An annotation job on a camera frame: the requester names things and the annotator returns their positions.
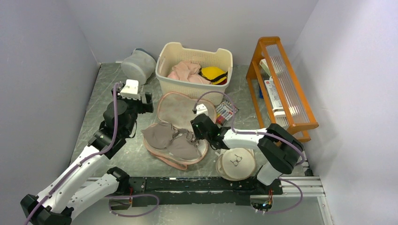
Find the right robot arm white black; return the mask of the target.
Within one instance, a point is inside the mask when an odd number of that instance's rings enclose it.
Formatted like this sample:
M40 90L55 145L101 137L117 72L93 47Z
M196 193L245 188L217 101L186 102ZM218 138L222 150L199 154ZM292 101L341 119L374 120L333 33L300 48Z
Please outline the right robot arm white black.
M275 179L291 174L295 166L305 161L302 143L276 123L268 128L241 130L218 127L207 115L200 114L191 120L191 126L195 136L207 140L214 150L246 148L262 152L268 162L253 182L258 194L265 194Z

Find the floral mesh laundry bag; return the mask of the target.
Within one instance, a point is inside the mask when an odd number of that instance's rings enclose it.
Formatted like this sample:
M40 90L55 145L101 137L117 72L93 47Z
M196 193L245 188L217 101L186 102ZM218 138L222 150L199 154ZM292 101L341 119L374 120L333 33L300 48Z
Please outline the floral mesh laundry bag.
M196 115L192 112L195 103L196 99L192 99L181 93L169 92L165 94L159 100L157 108L157 117L160 120L159 122L168 122L176 128L185 128L193 132L191 120L196 117ZM199 139L197 140L199 142L199 150L202 156L194 160L184 160L173 156L165 150L157 150L151 147L143 137L144 146L152 156L179 170L186 170L188 165L198 163L207 154L207 141Z

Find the taupe grey bra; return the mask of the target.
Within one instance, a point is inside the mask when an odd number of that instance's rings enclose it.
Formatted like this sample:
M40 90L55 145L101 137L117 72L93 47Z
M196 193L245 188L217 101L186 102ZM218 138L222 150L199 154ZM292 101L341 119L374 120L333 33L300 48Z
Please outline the taupe grey bra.
M141 131L147 143L157 149L184 160L202 156L195 134L185 128L176 128L171 123L159 122Z

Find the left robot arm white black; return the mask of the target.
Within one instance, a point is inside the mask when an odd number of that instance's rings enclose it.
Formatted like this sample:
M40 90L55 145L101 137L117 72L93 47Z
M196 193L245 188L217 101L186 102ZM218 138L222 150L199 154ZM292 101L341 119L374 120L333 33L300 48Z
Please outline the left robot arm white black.
M138 99L114 91L113 102L104 112L99 130L76 160L48 187L37 195L27 194L20 202L25 224L69 225L85 209L108 195L131 191L130 176L112 167L97 181L82 185L102 165L135 136L133 129L139 114L153 113L152 95L146 92Z

